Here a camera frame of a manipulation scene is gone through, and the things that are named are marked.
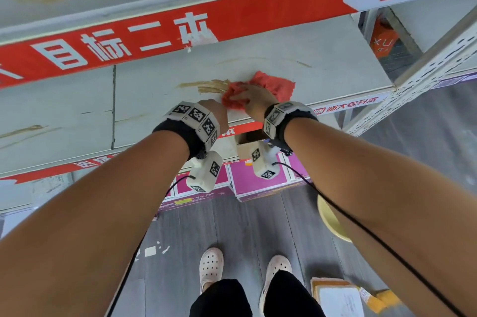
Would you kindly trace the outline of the white metal shelf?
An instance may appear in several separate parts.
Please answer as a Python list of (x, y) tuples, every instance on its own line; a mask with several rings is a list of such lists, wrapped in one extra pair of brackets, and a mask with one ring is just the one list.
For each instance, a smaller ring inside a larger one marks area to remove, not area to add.
[[(0, 30), (144, 0), (0, 0)], [(0, 90), (0, 175), (124, 145), (134, 145), (181, 101), (221, 96), (257, 71), (295, 82), (292, 100), (309, 106), (392, 88), (477, 0), (412, 0)], [(370, 47), (384, 16), (399, 34), (390, 54)], [(477, 53), (444, 79), (477, 72)], [(365, 107), (320, 115), (339, 129)], [(82, 174), (95, 167), (70, 173)], [(0, 187), (0, 211), (33, 206), (32, 193), (63, 174)]]

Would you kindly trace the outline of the right wristband with marker tags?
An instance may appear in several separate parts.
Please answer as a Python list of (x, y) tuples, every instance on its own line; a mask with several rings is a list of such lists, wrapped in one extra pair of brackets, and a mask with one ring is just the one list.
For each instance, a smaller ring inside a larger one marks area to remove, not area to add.
[(314, 111), (302, 103), (287, 101), (268, 107), (264, 114), (263, 132), (271, 145), (278, 147), (288, 155), (293, 153), (285, 140), (284, 133), (288, 123), (295, 118), (307, 118), (318, 121)]

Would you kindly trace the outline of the red cleaning cloth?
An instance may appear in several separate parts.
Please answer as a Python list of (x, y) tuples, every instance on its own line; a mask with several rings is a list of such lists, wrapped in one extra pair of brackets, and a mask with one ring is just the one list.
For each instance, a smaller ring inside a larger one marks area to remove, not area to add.
[(279, 102), (291, 99), (295, 90), (295, 82), (288, 79), (268, 75), (257, 71), (251, 80), (246, 82), (232, 82), (221, 98), (221, 103), (229, 110), (245, 110), (245, 101), (234, 100), (232, 97), (244, 91), (244, 85), (256, 85), (269, 90)]

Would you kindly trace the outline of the open brown cardboard box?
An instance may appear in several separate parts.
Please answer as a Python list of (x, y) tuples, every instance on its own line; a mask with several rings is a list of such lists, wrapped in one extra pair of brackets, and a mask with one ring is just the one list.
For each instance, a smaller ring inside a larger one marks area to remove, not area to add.
[(241, 161), (252, 159), (252, 152), (258, 148), (259, 141), (269, 139), (262, 129), (235, 136), (237, 155)]

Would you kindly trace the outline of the cardboard parcel with white label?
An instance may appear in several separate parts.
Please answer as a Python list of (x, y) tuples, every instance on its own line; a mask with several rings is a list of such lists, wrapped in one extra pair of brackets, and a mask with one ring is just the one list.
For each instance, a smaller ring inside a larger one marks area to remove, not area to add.
[(325, 317), (365, 317), (359, 288), (339, 278), (311, 279), (312, 295)]

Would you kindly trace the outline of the white left clog shoe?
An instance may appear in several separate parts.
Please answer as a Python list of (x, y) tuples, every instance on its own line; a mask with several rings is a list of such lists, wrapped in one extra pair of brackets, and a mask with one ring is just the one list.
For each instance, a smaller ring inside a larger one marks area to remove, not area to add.
[(207, 249), (199, 262), (200, 295), (212, 284), (222, 279), (224, 257), (217, 247)]

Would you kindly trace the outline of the orange box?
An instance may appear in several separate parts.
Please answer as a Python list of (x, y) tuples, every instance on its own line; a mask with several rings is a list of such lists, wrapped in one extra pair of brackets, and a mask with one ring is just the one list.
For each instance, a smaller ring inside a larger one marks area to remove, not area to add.
[(388, 56), (399, 38), (399, 34), (387, 19), (384, 16), (379, 16), (375, 21), (370, 40), (373, 54), (378, 59)]

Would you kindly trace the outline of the yellow plastic stool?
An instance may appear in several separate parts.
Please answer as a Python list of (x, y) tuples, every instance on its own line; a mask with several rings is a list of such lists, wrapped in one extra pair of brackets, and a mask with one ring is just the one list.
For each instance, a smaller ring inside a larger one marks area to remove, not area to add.
[(327, 204), (327, 202), (320, 194), (318, 194), (317, 197), (317, 208), (319, 211), (319, 215), (328, 230), (339, 239), (345, 242), (352, 243), (351, 239), (348, 237), (339, 220), (331, 210), (331, 207)]

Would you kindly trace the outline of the yellow tape-wrapped parcel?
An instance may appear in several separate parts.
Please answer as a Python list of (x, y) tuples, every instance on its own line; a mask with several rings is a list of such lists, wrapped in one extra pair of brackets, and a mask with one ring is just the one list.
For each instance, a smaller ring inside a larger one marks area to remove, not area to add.
[(389, 289), (380, 290), (372, 295), (362, 287), (358, 288), (362, 302), (375, 314), (402, 304), (402, 301)]

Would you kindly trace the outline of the person's left hand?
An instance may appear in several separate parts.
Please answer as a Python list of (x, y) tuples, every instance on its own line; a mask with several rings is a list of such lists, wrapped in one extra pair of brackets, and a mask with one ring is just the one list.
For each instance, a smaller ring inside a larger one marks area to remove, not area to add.
[(218, 133), (220, 135), (226, 133), (229, 129), (228, 111), (226, 107), (214, 99), (203, 99), (199, 101), (199, 104), (208, 109), (217, 119), (219, 123)]

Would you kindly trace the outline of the white perforated shelf upright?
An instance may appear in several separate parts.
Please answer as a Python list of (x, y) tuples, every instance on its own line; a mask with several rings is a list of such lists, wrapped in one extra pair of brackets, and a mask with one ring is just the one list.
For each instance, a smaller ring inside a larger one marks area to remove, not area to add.
[(360, 136), (406, 103), (437, 85), (446, 73), (477, 53), (477, 6), (397, 78), (396, 89), (382, 102), (365, 107), (343, 125), (343, 132)]

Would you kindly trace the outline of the person's right forearm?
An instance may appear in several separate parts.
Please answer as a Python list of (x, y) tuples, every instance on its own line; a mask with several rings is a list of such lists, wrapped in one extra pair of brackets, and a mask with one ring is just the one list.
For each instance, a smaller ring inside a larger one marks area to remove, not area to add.
[[(284, 138), (368, 264), (416, 316), (477, 317), (477, 197), (434, 169), (316, 120)], [(431, 290), (434, 287), (457, 311)]]

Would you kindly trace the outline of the white right clog shoe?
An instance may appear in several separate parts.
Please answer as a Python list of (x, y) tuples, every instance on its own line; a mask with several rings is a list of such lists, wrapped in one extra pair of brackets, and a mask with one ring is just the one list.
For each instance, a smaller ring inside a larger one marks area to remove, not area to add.
[(292, 267), (289, 260), (285, 256), (275, 255), (271, 258), (267, 266), (265, 282), (259, 297), (259, 311), (260, 311), (261, 317), (265, 317), (265, 313), (264, 313), (265, 298), (269, 290), (271, 280), (279, 271), (287, 271), (289, 273), (292, 273)]

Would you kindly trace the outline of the purple carton with yellow label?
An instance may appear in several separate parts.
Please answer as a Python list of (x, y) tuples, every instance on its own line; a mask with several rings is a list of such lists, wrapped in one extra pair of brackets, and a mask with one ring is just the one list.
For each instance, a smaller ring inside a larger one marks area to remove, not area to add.
[(223, 165), (218, 174), (218, 178), (214, 189), (211, 192), (198, 192), (186, 184), (185, 178), (189, 172), (180, 173), (174, 178), (176, 183), (173, 188), (166, 194), (165, 199), (162, 201), (160, 208), (153, 217), (153, 221), (156, 221), (161, 212), (182, 208), (184, 206), (198, 204), (200, 202), (219, 198), (223, 196), (235, 196), (232, 187), (232, 177), (230, 175), (230, 167)]

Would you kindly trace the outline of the wide red shelf banner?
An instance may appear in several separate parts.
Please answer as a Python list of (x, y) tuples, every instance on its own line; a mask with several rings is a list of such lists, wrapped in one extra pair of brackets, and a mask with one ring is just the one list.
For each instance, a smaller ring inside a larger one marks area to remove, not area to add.
[(412, 0), (144, 0), (0, 30), (0, 90)]

